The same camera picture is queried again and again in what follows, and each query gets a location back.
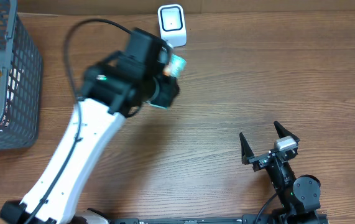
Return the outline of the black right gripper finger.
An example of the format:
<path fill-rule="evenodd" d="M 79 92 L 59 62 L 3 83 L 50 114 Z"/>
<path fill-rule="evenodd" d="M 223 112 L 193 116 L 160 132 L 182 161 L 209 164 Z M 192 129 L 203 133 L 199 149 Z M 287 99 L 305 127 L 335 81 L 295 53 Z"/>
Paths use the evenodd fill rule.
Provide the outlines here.
<path fill-rule="evenodd" d="M 300 141 L 300 138 L 298 138 L 296 135 L 294 135 L 293 133 L 291 133 L 289 130 L 285 129 L 278 121 L 274 121 L 274 127 L 277 131 L 277 134 L 279 136 L 279 138 L 284 138 L 287 136 L 292 137 L 296 142 Z"/>
<path fill-rule="evenodd" d="M 250 160 L 254 158 L 254 153 L 247 142 L 243 133 L 239 133 L 239 139 L 241 143 L 241 160 L 243 164 L 250 164 Z"/>

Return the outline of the teal wipes packet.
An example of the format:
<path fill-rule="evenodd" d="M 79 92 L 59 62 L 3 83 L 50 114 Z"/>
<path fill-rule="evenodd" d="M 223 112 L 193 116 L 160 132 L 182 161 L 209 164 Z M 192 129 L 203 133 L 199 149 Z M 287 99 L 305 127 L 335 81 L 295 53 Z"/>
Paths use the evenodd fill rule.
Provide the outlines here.
<path fill-rule="evenodd" d="M 147 100 L 148 104 L 156 108 L 169 108 L 180 92 L 177 80 L 185 68 L 186 61 L 172 54 L 172 58 L 168 64 L 171 65 L 171 75 L 165 76 L 162 71 L 160 75 L 155 77 L 156 86 L 154 95 Z"/>

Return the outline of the orange small box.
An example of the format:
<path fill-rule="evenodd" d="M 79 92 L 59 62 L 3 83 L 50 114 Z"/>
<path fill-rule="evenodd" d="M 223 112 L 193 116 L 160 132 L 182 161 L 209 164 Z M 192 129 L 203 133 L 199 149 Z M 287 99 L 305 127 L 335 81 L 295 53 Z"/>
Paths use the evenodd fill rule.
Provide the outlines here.
<path fill-rule="evenodd" d="M 170 76 L 170 75 L 171 75 L 171 65 L 170 65 L 170 64 L 168 64 L 168 65 L 166 65 L 166 66 L 164 67 L 164 69 L 163 69 L 163 74 L 164 74 L 165 76 Z"/>

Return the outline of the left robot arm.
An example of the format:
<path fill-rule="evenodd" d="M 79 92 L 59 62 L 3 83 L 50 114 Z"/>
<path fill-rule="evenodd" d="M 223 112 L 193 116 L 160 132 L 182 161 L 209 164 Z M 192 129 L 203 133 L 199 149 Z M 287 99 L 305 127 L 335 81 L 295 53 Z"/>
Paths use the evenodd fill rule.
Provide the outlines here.
<path fill-rule="evenodd" d="M 6 223 L 69 223 L 104 148 L 126 119 L 148 103 L 168 108 L 178 95 L 175 75 L 165 72 L 173 46 L 142 29 L 127 46 L 90 66 L 59 145 L 40 179 L 22 200 L 6 202 Z"/>

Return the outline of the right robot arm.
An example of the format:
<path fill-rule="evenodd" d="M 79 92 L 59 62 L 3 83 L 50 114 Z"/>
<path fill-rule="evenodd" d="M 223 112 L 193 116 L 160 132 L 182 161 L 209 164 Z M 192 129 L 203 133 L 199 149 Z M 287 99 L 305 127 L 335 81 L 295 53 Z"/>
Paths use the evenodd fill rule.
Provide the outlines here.
<path fill-rule="evenodd" d="M 274 121 L 279 138 L 267 153 L 255 156 L 243 133 L 239 134 L 241 160 L 255 172 L 266 170 L 275 193 L 256 215 L 243 215 L 243 223 L 328 223 L 321 208 L 321 183 L 313 175 L 296 177 L 288 163 L 298 155 L 300 139 Z"/>

